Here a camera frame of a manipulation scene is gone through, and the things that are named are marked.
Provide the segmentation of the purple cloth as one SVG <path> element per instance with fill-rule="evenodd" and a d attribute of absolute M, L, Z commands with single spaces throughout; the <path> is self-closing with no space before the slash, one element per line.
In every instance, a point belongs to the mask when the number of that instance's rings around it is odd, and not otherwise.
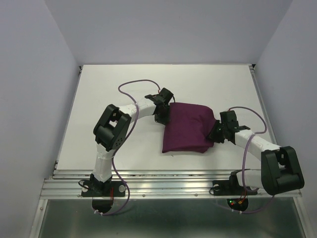
<path fill-rule="evenodd" d="M 170 122 L 164 128 L 162 152 L 205 153 L 214 146 L 207 136 L 215 123 L 213 110 L 207 106 L 171 103 Z"/>

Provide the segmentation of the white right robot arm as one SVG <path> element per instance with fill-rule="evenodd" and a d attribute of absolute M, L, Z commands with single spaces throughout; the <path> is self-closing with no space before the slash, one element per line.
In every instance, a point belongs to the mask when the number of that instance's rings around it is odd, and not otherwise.
<path fill-rule="evenodd" d="M 266 141 L 259 133 L 240 125 L 234 110 L 220 113 L 207 138 L 215 143 L 229 141 L 244 149 L 242 169 L 231 172 L 227 180 L 214 180 L 212 195 L 257 195 L 263 189 L 274 196 L 305 185 L 295 149 Z"/>

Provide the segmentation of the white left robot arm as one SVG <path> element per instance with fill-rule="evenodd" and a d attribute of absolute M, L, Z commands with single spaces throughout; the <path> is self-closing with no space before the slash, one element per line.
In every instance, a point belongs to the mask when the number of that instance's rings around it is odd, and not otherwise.
<path fill-rule="evenodd" d="M 92 172 L 93 190 L 98 195 L 110 191 L 109 179 L 115 152 L 125 142 L 130 125 L 135 127 L 138 119 L 154 116 L 157 123 L 166 125 L 170 121 L 169 102 L 174 95 L 166 88 L 156 95 L 146 95 L 143 99 L 126 106 L 110 104 L 98 120 L 93 134 L 97 143 L 97 157 Z"/>

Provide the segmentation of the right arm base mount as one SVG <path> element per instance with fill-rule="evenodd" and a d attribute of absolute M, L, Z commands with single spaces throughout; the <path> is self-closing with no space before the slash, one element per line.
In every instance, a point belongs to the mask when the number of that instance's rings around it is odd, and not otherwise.
<path fill-rule="evenodd" d="M 238 172 L 241 172 L 241 170 L 231 172 L 227 180 L 213 180 L 209 194 L 214 196 L 230 196 L 227 199 L 228 208 L 233 212 L 245 213 L 249 206 L 248 196 L 255 196 L 258 194 L 258 191 L 250 191 L 250 187 L 247 187 L 248 191 L 246 191 L 238 182 Z"/>

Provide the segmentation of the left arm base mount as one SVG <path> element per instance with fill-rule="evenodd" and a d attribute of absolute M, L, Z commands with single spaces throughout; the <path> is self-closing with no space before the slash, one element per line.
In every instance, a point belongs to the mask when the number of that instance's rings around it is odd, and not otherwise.
<path fill-rule="evenodd" d="M 105 181 L 99 181 L 93 174 L 90 174 L 89 179 L 81 179 L 78 181 L 81 187 L 81 196 L 92 198 L 92 209 L 95 214 L 100 216 L 110 216 L 119 213 L 127 204 L 130 196 L 130 191 L 127 184 L 123 181 L 112 181 L 112 176 Z M 114 199 L 125 197 L 127 192 L 128 198 L 125 203 L 113 210 Z"/>

